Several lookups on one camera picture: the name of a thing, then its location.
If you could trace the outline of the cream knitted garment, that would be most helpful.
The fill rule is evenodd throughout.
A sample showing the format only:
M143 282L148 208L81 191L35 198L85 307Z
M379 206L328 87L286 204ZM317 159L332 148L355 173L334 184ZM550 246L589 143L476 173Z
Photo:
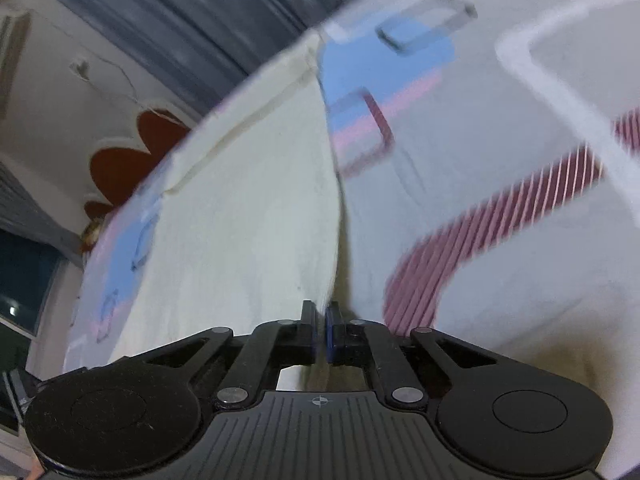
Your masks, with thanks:
M319 82L323 44L306 32L171 154L114 358L215 326L249 333L330 299L341 195Z

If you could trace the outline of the red flower wall decoration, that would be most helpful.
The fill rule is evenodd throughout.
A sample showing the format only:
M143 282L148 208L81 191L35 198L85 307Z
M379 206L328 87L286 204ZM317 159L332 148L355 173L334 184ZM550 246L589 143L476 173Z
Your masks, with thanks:
M126 203L137 186L191 130L169 110L154 108L137 116L136 129L144 151L113 146L100 148L91 156L90 176L104 200L85 201L89 219L104 217Z

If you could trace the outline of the dark window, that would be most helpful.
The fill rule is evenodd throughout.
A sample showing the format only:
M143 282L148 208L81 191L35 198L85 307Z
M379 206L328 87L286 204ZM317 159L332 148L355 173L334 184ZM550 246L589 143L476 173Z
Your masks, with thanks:
M53 247L1 231L1 316L35 335L62 259Z

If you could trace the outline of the patterned pastel bed sheet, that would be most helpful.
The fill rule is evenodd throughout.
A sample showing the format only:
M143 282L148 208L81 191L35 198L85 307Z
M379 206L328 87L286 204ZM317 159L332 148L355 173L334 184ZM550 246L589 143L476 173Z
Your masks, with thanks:
M626 474L639 463L639 0L357 0L313 30L341 195L329 300L593 388L614 418L600 471ZM118 359L190 134L102 234L66 370Z

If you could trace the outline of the white air conditioner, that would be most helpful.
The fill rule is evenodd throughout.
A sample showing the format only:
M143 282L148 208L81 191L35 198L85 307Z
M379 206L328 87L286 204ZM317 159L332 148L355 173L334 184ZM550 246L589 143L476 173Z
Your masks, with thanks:
M6 6L1 8L0 110L6 117L17 65L30 27L30 13Z

